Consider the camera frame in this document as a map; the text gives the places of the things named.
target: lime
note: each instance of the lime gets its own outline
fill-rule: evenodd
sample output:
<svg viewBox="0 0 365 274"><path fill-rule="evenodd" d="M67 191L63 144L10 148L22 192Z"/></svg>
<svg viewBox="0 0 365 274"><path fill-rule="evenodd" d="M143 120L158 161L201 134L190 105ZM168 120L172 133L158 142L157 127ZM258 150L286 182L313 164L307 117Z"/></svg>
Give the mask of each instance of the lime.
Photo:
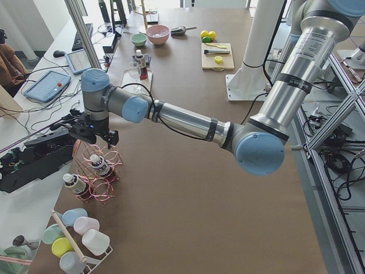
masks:
<svg viewBox="0 0 365 274"><path fill-rule="evenodd" d="M209 36L204 36L203 39L202 39L202 42L203 43L210 43L212 40Z"/></svg>
<svg viewBox="0 0 365 274"><path fill-rule="evenodd" d="M216 34L216 32L215 31L210 31L210 32L208 32L208 36L211 38L211 40L214 40L214 39L216 39L217 38L217 34Z"/></svg>
<svg viewBox="0 0 365 274"><path fill-rule="evenodd" d="M200 38L202 39L203 37L205 36L209 36L209 33L207 30L203 30L201 33L200 33Z"/></svg>

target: computer mouse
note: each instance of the computer mouse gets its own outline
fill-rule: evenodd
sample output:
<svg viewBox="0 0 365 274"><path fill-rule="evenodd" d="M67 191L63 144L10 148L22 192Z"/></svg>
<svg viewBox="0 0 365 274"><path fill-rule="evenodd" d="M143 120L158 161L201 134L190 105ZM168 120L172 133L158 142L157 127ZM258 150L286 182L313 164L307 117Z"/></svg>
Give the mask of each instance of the computer mouse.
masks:
<svg viewBox="0 0 365 274"><path fill-rule="evenodd" d="M54 58L59 58L59 57L62 57L66 54L66 52L64 51L61 51L61 50L56 50L54 53L53 53L53 57Z"/></svg>

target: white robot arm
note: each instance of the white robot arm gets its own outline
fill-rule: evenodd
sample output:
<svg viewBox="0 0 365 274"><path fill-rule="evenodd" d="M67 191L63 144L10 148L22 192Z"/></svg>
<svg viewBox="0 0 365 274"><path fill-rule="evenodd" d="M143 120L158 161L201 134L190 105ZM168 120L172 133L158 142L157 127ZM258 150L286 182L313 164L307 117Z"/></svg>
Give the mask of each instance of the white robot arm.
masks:
<svg viewBox="0 0 365 274"><path fill-rule="evenodd" d="M115 145L118 135L109 130L109 112L134 123L146 118L217 143L233 153L237 163L251 174L274 172L283 162L284 144L289 138L287 128L296 111L336 43L348 38L365 14L364 0L297 1L301 4L297 3L296 12L300 29L295 25L297 29L291 34L296 46L259 113L244 126L220 122L151 96L129 93L111 85L104 71L93 68L82 75L85 112L70 127L70 134L89 143L95 143L98 135Z"/></svg>

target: metal scoop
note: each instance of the metal scoop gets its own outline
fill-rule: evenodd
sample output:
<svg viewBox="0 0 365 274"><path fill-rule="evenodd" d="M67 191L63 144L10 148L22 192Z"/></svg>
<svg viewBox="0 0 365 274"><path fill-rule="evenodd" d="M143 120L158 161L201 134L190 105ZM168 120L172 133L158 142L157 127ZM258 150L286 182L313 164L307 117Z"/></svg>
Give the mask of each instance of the metal scoop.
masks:
<svg viewBox="0 0 365 274"><path fill-rule="evenodd" d="M172 36L183 36L187 30L194 30L196 28L197 27L185 27L185 26L175 27L171 30L171 35Z"/></svg>

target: white desk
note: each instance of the white desk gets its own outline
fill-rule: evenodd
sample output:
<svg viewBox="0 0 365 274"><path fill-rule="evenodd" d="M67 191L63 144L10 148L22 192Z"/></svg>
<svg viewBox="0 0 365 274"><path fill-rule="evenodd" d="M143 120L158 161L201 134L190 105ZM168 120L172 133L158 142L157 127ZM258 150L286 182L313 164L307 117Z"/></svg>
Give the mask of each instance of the white desk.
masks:
<svg viewBox="0 0 365 274"><path fill-rule="evenodd" d="M55 50L71 52L75 33L76 28L72 20L70 20L44 56L48 60L55 62L60 66L67 65L64 57L54 58L53 52ZM99 39L99 35L93 35L92 37L94 42ZM95 50L99 57L104 55L100 44L95 44ZM56 65L42 58L34 71L53 66ZM72 76L72 79L69 87L63 95L72 94L80 79L80 76L72 75L71 70L68 67L65 69ZM52 70L64 72L61 68L52 68ZM29 79L37 80L46 72L47 70L35 72L30 75ZM29 87L30 84L25 85L22 91L25 91ZM40 106L38 103L29 101L21 94L21 92L18 92L14 99L23 107L24 110ZM68 100L67 102L65 101L66 100L63 100L62 108L53 113L49 120L38 123L34 126L34 129L37 130L45 127L60 119L62 116L67 115L70 108L77 102L79 102L79 104L75 105L75 108L83 111L81 92L79 92L78 95L73 97L71 100ZM30 132L34 132L34 130L31 130L30 128L32 124L48 119L51 113L58 108L59 107L55 107L50 110L29 113L30 116L27 127ZM18 120L20 123L25 124L28 120L28 113L21 113ZM0 118L0 129L0 148L4 148L28 135L27 131L14 119ZM42 232L46 228L50 218L50 209L54 207L63 185L62 176L68 172L69 166L70 164L66 164L60 171L48 176L47 178L43 180L37 179L10 194L0 192L0 247L6 248L11 246L13 239L18 235L25 235L26 238L33 240L40 239L42 237Z"/></svg>

